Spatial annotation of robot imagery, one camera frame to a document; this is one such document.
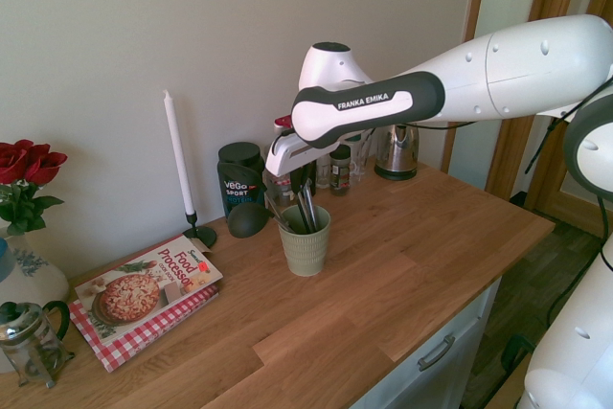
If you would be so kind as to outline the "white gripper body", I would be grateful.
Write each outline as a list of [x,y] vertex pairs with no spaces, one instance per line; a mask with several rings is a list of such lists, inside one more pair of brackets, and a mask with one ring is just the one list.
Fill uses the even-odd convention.
[[342,135],[328,147],[313,148],[295,133],[280,136],[268,152],[265,168],[275,176],[283,176],[334,151],[345,138]]

